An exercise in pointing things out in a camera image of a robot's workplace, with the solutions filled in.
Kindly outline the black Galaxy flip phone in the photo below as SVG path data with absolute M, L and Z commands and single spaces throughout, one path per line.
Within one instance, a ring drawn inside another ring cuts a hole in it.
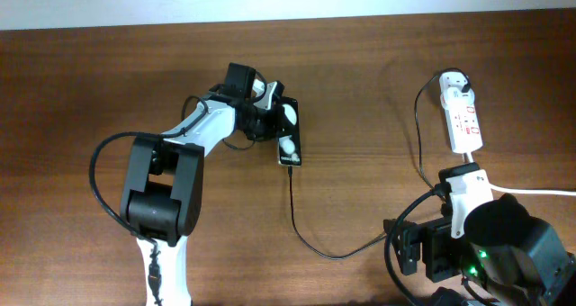
M 298 102 L 290 97 L 282 97 L 279 103 L 277 143 L 280 165 L 286 167 L 302 165 Z

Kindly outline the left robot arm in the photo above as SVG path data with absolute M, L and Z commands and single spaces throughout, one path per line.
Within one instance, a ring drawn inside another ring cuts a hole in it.
M 187 240 L 199 219 L 204 161 L 235 131 L 248 140 L 276 140 L 278 162 L 302 162 L 297 103 L 279 81 L 254 68 L 229 64 L 221 84 L 198 99 L 191 113 L 156 137 L 136 136 L 121 198 L 121 219 L 139 238 L 148 305 L 190 305 Z

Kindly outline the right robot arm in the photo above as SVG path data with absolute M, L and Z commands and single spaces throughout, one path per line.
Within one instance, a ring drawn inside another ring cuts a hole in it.
M 396 257 L 403 275 L 415 274 L 422 262 L 431 282 L 460 275 L 507 305 L 575 303 L 574 254 L 515 196 L 505 193 L 471 211 L 461 238 L 452 238 L 451 227 L 450 217 L 422 224 L 385 220 L 387 270 Z

